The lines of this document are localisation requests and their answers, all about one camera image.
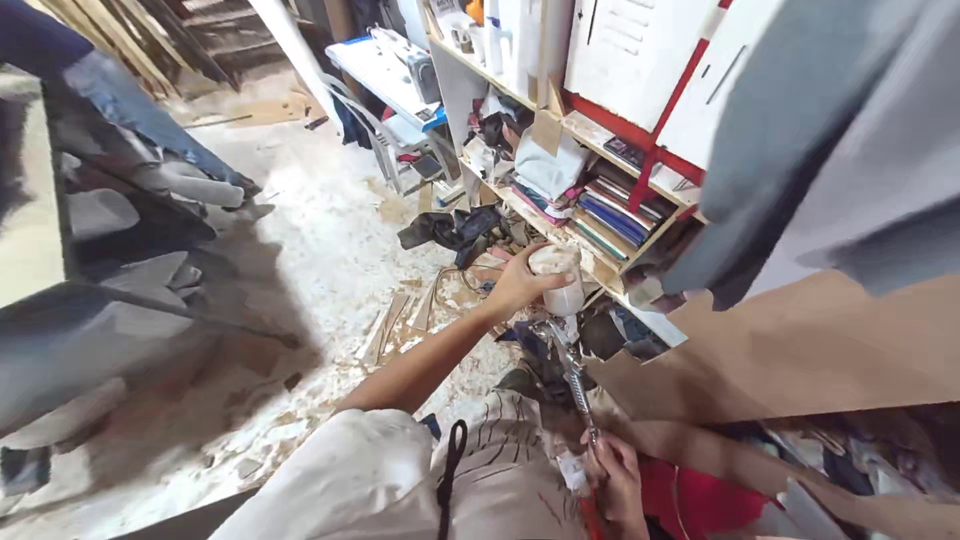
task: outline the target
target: white sleeve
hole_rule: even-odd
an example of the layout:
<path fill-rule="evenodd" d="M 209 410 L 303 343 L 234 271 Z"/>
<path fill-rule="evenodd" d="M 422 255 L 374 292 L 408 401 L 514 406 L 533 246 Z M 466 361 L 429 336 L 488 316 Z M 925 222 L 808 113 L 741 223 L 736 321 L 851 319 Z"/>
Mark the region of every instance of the white sleeve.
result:
<path fill-rule="evenodd" d="M 405 412 L 343 411 L 314 431 L 210 538 L 436 534 L 432 446 L 429 430 Z"/>

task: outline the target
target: cabinet door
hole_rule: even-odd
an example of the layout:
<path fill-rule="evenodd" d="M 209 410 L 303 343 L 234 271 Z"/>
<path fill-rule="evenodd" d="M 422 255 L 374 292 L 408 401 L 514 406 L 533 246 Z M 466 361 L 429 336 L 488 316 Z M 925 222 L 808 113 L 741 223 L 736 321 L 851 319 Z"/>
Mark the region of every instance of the cabinet door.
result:
<path fill-rule="evenodd" d="M 657 139 L 706 169 L 727 96 L 783 0 L 734 0 Z"/>
<path fill-rule="evenodd" d="M 717 0 L 577 0 L 564 86 L 653 131 L 716 7 Z"/>

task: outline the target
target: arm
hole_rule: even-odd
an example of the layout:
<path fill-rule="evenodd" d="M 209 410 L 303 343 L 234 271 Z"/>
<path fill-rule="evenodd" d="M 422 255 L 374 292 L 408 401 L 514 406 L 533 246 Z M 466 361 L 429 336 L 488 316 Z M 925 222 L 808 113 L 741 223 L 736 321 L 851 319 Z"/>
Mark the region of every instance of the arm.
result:
<path fill-rule="evenodd" d="M 494 325 L 513 317 L 544 290 L 574 280 L 566 274 L 534 276 L 530 272 L 527 259 L 545 245 L 530 246 L 511 259 L 486 302 L 367 377 L 337 405 L 334 414 L 352 408 L 395 408 L 412 414 L 420 408 Z"/>

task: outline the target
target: gray fabric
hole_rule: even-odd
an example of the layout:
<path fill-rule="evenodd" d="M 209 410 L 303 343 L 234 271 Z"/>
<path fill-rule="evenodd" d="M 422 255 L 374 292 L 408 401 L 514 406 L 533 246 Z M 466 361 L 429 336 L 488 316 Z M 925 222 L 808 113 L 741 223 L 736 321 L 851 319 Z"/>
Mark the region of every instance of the gray fabric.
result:
<path fill-rule="evenodd" d="M 930 2 L 750 294 L 819 268 L 872 294 L 960 273 L 958 50 L 960 4 Z"/>
<path fill-rule="evenodd" d="M 784 4 L 728 99 L 701 199 L 711 225 L 666 294 L 709 288 L 715 309 L 743 298 L 925 4 Z"/>

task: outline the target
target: plastic chair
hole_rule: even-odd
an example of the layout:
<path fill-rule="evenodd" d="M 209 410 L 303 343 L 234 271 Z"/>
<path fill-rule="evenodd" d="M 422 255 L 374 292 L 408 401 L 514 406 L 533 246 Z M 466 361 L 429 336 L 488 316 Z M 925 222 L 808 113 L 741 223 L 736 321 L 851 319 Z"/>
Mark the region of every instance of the plastic chair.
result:
<path fill-rule="evenodd" d="M 367 108 L 357 103 L 356 95 L 339 79 L 325 73 L 321 75 L 321 79 L 328 85 L 343 92 L 343 94 L 340 94 L 333 91 L 332 88 L 330 89 L 330 95 L 333 99 L 340 100 L 341 103 L 347 106 L 350 112 L 360 120 L 360 124 L 364 129 L 367 130 L 367 133 L 370 135 L 371 145 L 373 146 L 373 153 L 376 155 L 377 164 L 380 166 L 380 171 L 383 172 L 384 179 L 393 184 L 397 193 L 403 193 L 400 187 L 400 174 L 406 172 L 411 167 L 410 164 L 401 164 L 397 161 L 397 156 L 401 154 L 422 152 L 424 150 L 433 152 L 446 179 L 449 182 L 453 181 L 444 157 L 441 155 L 440 148 L 438 148 L 424 132 L 406 121 L 399 114 L 394 114 L 381 122 L 372 112 L 367 110 Z"/>

